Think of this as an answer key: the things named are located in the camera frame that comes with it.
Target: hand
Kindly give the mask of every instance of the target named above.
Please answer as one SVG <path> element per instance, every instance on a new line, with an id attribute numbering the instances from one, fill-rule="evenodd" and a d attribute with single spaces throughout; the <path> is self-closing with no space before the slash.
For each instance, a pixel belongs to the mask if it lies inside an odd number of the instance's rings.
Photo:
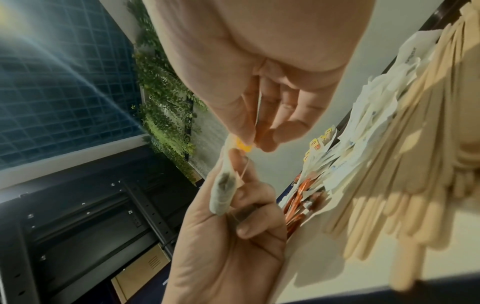
<path id="1" fill-rule="evenodd" d="M 375 0 L 143 2 L 186 86 L 231 133 L 273 151 L 324 113 Z"/>
<path id="2" fill-rule="evenodd" d="M 247 159 L 237 149 L 229 156 L 234 169 L 243 172 Z M 210 191 L 220 166 L 219 162 L 208 175 L 186 212 L 163 304 L 263 304 L 278 276 L 287 227 L 275 191 L 259 181 L 250 162 L 231 212 L 214 215 L 209 210 Z M 246 209 L 254 211 L 232 228 L 234 216 L 239 218 L 239 211 Z"/>

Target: grid pattern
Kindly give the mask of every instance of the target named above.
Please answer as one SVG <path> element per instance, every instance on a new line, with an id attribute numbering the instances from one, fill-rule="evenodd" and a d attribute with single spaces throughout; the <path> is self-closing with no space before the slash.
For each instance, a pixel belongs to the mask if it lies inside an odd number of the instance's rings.
<path id="1" fill-rule="evenodd" d="M 143 132 L 133 47 L 99 0 L 11 3 L 34 35 L 0 37 L 0 169 Z"/>

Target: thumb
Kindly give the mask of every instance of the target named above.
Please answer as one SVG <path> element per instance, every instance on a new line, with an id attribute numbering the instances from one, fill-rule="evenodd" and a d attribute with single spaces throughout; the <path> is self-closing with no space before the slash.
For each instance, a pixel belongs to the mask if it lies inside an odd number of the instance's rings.
<path id="1" fill-rule="evenodd" d="M 247 145 L 253 144 L 255 122 L 251 119 L 241 96 L 230 103 L 209 104 L 208 106 L 230 133 L 237 135 Z"/>

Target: cardboard box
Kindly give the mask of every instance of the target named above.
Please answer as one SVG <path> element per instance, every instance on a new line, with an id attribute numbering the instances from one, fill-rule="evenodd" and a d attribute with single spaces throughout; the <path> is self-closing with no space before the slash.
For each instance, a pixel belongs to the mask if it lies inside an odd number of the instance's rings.
<path id="1" fill-rule="evenodd" d="M 169 262 L 160 245 L 156 245 L 111 279 L 120 302 L 124 304 Z"/>

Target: concrete floor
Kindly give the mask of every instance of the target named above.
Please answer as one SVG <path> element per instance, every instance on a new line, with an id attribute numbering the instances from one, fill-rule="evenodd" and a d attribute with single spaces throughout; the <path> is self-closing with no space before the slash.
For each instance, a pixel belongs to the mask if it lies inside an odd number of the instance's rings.
<path id="1" fill-rule="evenodd" d="M 254 161 L 262 181 L 270 183 L 279 195 L 301 171 L 303 157 L 312 138 L 336 125 L 352 104 L 369 76 L 379 75 L 396 56 L 402 43 L 415 33 L 433 14 L 442 0 L 377 0 L 370 25 L 355 51 L 338 86 L 330 107 L 302 139 L 280 146 L 274 153 L 254 149 Z M 212 113 L 199 113 L 194 126 L 196 155 L 191 162 L 202 176 L 213 168 L 227 133 Z"/>

